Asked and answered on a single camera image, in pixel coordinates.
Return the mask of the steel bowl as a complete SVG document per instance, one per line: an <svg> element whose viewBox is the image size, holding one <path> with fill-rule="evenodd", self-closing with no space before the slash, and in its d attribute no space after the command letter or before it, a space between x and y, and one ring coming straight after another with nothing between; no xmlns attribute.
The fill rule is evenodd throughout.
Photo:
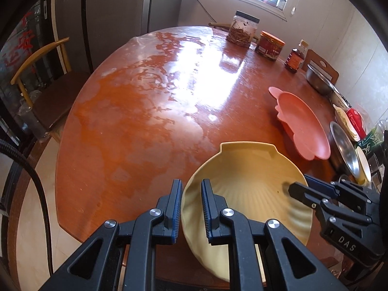
<svg viewBox="0 0 388 291"><path fill-rule="evenodd" d="M310 64L307 64L306 79L310 86L323 96L328 96L336 90L330 80Z"/></svg>

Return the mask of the small white bowl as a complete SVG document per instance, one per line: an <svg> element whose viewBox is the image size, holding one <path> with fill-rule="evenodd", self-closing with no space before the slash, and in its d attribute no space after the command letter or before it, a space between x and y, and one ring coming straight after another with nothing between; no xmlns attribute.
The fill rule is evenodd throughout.
<svg viewBox="0 0 388 291"><path fill-rule="evenodd" d="M329 95L329 99L333 105L342 108L345 112L351 108L348 101L337 91L332 91Z"/></svg>

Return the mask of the white dish with food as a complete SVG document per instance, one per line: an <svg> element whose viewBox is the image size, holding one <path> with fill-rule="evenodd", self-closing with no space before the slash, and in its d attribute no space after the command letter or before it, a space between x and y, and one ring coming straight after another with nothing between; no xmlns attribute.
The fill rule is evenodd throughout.
<svg viewBox="0 0 388 291"><path fill-rule="evenodd" d="M350 119L348 118L346 112L336 105L333 105L333 108L337 123L344 130L348 138L354 143L357 143L360 140L360 137L356 132L355 128L353 127L352 123L350 122Z"/></svg>

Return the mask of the red lidded jar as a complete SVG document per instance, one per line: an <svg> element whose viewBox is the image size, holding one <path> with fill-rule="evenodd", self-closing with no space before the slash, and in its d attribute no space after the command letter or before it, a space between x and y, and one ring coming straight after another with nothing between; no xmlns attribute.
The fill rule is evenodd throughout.
<svg viewBox="0 0 388 291"><path fill-rule="evenodd" d="M276 61L284 45L285 42L280 38L266 31L261 31L255 52L269 60Z"/></svg>

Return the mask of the grey refrigerator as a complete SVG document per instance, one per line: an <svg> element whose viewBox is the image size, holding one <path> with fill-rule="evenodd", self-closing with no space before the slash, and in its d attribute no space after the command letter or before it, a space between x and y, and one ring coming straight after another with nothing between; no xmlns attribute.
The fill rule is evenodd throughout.
<svg viewBox="0 0 388 291"><path fill-rule="evenodd" d="M92 73L131 38L178 24L181 0L52 0L71 67Z"/></svg>

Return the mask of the clear jar black lid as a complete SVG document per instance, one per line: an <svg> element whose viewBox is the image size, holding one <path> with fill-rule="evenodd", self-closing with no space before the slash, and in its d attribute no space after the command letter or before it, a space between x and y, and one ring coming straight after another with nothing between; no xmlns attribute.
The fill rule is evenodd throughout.
<svg viewBox="0 0 388 291"><path fill-rule="evenodd" d="M249 48L259 22L260 19L255 16L236 11L226 39L240 47Z"/></svg>

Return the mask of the far wooden chair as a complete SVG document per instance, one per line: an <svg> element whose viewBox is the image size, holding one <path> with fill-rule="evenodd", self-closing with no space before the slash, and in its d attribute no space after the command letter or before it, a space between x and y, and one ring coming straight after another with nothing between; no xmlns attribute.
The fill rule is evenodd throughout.
<svg viewBox="0 0 388 291"><path fill-rule="evenodd" d="M223 32L228 32L230 29L230 24L228 23L218 23L218 22L209 22L209 27L221 30Z"/></svg>

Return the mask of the wooden chair with dark seat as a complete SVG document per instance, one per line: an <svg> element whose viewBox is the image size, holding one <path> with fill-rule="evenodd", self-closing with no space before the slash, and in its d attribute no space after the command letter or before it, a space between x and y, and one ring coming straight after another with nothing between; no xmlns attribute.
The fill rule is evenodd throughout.
<svg viewBox="0 0 388 291"><path fill-rule="evenodd" d="M65 43L69 40L69 37L63 38L35 51L35 53L23 62L10 81L12 85L18 85L27 105L31 108L33 115L46 132L58 143L60 143L61 139L58 128L61 126L61 123L63 123L63 119L67 117L79 92L90 77L86 72L73 71L71 68L65 47ZM23 85L20 76L24 70L34 65L36 61L40 60L47 53L56 48L60 48L62 51L66 73L55 80L48 88L43 90L43 93L33 101Z"/></svg>

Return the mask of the yellow rimmed white bowl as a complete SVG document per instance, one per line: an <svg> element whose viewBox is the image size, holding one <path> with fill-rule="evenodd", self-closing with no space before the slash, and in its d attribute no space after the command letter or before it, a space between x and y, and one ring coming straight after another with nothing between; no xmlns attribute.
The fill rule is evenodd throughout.
<svg viewBox="0 0 388 291"><path fill-rule="evenodd" d="M362 148L359 146L355 149L356 155L358 157L359 167L360 167L360 176L357 179L358 183L363 186L368 186L371 183L372 176L370 171L370 166L366 155L364 154Z"/></svg>

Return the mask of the wooden chair back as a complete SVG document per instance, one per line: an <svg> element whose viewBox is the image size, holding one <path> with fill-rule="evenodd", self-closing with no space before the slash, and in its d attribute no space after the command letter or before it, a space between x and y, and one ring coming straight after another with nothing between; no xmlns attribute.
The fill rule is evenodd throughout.
<svg viewBox="0 0 388 291"><path fill-rule="evenodd" d="M305 60L302 63L302 71L307 71L307 65L313 62L317 67L319 67L320 70L325 72L325 74L330 78L330 82L333 83L333 85L336 84L339 73L336 71L324 58L322 58L320 55L318 55L315 51L312 49L309 49L306 53Z"/></svg>

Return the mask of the pink flower-shaped plate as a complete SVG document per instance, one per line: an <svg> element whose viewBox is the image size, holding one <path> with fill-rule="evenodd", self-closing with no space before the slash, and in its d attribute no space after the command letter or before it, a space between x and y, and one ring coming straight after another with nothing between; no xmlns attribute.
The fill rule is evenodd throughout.
<svg viewBox="0 0 388 291"><path fill-rule="evenodd" d="M269 87L268 91L276 99L277 118L300 156L305 160L328 160L331 156L330 143L311 108L290 92L277 87Z"/></svg>

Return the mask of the green drink bottle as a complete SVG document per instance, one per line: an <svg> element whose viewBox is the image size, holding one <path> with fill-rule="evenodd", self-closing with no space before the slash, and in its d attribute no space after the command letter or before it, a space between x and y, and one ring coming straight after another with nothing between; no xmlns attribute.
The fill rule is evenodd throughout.
<svg viewBox="0 0 388 291"><path fill-rule="evenodd" d="M382 119L378 121L364 139L357 142L356 146L360 147L364 154L368 156L384 141L385 130L387 130L387 119Z"/></svg>

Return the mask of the yellow shell-shaped plate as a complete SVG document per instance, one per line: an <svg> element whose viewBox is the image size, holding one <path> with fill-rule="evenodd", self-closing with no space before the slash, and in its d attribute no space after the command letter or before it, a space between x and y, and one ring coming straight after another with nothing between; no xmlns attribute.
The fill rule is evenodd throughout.
<svg viewBox="0 0 388 291"><path fill-rule="evenodd" d="M213 275L229 280L227 246L208 242L201 199L201 182L209 179L212 190L227 205L247 218L266 222L277 219L303 244L312 228L312 211L291 198L288 186L307 182L298 167L268 143L237 141L220 144L188 181L181 203L181 223L186 241L201 265Z"/></svg>

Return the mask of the red packet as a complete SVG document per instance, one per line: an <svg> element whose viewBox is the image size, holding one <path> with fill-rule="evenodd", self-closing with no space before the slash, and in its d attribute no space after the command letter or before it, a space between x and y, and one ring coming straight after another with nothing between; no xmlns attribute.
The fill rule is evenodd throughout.
<svg viewBox="0 0 388 291"><path fill-rule="evenodd" d="M366 137L366 132L363 128L362 116L354 108L348 109L346 113L360 140L364 139Z"/></svg>

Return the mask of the brown sauce bottle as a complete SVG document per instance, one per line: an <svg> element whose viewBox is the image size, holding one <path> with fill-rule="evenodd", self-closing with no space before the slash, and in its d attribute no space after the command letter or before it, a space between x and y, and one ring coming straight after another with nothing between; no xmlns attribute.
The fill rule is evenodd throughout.
<svg viewBox="0 0 388 291"><path fill-rule="evenodd" d="M291 50L285 61L285 68L291 73L296 74L305 60L307 49L308 43L305 40L300 40L298 46Z"/></svg>

